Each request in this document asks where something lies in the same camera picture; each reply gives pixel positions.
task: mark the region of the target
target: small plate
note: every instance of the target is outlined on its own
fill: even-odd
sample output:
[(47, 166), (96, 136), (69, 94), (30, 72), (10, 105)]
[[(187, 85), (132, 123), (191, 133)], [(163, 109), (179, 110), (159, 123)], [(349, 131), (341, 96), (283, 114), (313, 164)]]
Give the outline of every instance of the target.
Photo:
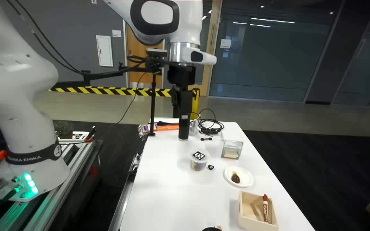
[[(235, 183), (231, 177), (233, 172), (238, 176), (240, 182)], [(236, 186), (236, 187), (251, 187), (253, 185), (253, 176), (249, 171), (245, 168), (237, 167), (237, 166), (228, 166), (223, 171), (223, 177), (227, 180), (228, 183)]]

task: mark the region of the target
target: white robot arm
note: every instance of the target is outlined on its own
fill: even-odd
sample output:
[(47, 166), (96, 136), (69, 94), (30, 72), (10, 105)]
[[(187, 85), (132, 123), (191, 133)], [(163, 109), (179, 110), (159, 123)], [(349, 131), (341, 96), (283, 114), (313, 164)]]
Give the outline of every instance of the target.
[[(214, 64), (213, 55), (199, 50), (201, 0), (105, 0), (143, 44), (170, 42), (169, 60), (178, 65)], [(28, 201), (64, 182), (69, 169), (60, 158), (52, 121), (33, 106), (33, 97), (57, 81), (55, 67), (41, 58), (14, 29), (0, 9), (0, 130), (8, 154), (0, 162), (0, 182), (10, 200)]]

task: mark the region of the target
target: yellow and black caution tape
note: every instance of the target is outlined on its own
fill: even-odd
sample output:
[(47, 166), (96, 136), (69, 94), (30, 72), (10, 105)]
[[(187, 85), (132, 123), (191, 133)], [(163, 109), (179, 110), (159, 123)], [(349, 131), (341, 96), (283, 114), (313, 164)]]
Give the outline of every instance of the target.
[[(95, 95), (137, 95), (150, 96), (151, 89), (131, 89), (131, 87), (105, 87), (105, 86), (78, 86), (78, 87), (53, 87), (51, 91), (73, 92), (73, 94), (95, 94)], [(159, 97), (170, 97), (170, 89), (156, 89)]]

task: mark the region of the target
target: white table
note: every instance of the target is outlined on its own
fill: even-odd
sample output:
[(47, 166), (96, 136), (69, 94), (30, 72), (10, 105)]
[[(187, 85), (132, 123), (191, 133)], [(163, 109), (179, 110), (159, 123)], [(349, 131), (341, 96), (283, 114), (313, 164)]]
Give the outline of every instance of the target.
[[(200, 141), (202, 135), (182, 141), (177, 131), (156, 132), (147, 137), (120, 231), (201, 231), (237, 225), (237, 198), (241, 190), (267, 194), (274, 204), (280, 231), (309, 231), (313, 227), (264, 163), (236, 123), (224, 122), (223, 135), (241, 135), (244, 146), (238, 160), (220, 158), (220, 136)], [(190, 168), (193, 151), (208, 151), (214, 169)], [(227, 166), (240, 166), (254, 176), (250, 189), (229, 185), (223, 177)]]

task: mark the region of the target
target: brown food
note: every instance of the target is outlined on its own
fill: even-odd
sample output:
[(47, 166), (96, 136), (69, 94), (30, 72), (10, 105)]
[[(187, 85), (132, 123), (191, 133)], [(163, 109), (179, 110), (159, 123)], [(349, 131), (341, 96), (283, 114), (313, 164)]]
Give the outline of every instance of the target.
[(232, 173), (231, 181), (233, 181), (235, 183), (240, 183), (240, 178), (236, 172)]

